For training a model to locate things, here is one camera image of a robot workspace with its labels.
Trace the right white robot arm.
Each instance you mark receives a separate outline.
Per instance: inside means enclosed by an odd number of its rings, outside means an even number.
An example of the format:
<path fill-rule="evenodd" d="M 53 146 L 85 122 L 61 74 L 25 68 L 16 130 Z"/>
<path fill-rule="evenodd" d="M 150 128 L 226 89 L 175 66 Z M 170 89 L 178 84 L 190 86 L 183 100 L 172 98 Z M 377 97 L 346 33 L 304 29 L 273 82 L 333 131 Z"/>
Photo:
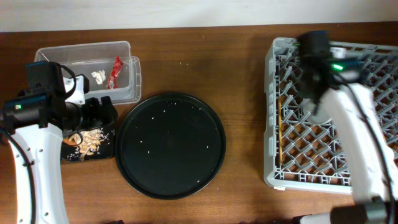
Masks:
<path fill-rule="evenodd" d="M 297 37 L 302 98 L 336 126 L 351 173 L 354 205 L 295 218 L 297 223 L 397 223 L 397 166 L 387 145 L 359 60 L 336 58 L 325 31 Z"/>

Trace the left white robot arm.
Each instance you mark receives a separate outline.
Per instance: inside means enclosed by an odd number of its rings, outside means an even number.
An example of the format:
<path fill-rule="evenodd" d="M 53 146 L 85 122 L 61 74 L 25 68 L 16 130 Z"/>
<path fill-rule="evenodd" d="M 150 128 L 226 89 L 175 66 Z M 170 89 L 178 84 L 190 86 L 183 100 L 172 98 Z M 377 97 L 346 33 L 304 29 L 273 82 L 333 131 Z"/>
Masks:
<path fill-rule="evenodd" d="M 1 135 L 11 145 L 18 223 L 68 223 L 63 197 L 64 138 L 116 122 L 111 98 L 85 98 L 90 82 L 57 62 L 26 66 L 29 87 L 6 101 Z"/>

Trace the wooden chopstick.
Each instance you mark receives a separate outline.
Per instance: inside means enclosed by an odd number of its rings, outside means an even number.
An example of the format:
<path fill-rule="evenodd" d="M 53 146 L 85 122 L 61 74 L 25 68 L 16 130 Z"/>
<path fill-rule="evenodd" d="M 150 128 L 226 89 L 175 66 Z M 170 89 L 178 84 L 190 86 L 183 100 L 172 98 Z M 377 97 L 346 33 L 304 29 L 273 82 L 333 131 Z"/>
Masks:
<path fill-rule="evenodd" d="M 279 165 L 282 167 L 282 102 L 281 97 L 278 98 L 278 127 L 279 127 Z"/>

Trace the grey plate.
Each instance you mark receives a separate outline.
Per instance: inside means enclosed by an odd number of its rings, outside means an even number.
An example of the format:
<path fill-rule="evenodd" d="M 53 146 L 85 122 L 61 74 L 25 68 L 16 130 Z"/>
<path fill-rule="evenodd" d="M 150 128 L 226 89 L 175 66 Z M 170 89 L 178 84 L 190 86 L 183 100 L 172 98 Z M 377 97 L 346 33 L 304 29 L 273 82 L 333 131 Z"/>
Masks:
<path fill-rule="evenodd" d="M 303 106 L 304 115 L 307 116 L 307 121 L 314 125 L 326 124 L 331 121 L 331 117 L 324 110 L 322 105 L 317 105 L 312 100 Z"/>

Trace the red snack wrapper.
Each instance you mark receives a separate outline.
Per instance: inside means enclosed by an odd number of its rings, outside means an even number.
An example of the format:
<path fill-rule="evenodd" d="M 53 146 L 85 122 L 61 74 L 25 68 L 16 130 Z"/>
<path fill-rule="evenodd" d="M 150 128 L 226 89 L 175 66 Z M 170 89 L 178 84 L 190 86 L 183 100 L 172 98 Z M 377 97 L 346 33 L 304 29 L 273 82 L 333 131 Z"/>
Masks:
<path fill-rule="evenodd" d="M 119 58 L 119 56 L 116 56 L 114 64 L 113 64 L 113 69 L 111 71 L 111 74 L 109 75 L 108 82 L 107 82 L 108 89 L 115 89 L 118 87 L 117 79 L 118 79 L 118 76 L 121 72 L 123 65 L 124 65 L 124 62 Z"/>

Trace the peanut shell food scraps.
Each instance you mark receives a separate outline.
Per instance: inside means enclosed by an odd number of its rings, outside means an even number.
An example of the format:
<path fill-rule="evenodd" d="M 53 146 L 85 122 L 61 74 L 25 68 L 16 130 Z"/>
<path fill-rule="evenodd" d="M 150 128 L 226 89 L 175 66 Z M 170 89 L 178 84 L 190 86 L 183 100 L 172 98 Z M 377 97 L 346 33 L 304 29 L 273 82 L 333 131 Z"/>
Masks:
<path fill-rule="evenodd" d="M 106 139 L 101 129 L 93 129 L 91 131 L 82 131 L 72 134 L 67 139 L 74 139 L 78 144 L 75 146 L 75 153 L 81 156 L 93 156 L 99 153 L 101 143 Z"/>

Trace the orange carrot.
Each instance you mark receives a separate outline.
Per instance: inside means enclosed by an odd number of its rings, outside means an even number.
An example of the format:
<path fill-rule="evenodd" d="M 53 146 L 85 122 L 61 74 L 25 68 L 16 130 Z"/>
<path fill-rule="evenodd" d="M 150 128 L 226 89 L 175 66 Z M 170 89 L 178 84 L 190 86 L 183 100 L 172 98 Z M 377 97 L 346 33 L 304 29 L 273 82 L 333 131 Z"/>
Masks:
<path fill-rule="evenodd" d="M 74 139 L 71 139 L 71 140 L 69 140 L 69 139 L 63 139 L 63 143 L 66 144 L 66 145 L 68 145 L 68 146 L 73 146 L 73 147 L 75 147 L 75 146 L 78 145 L 78 144 L 75 142 Z"/>

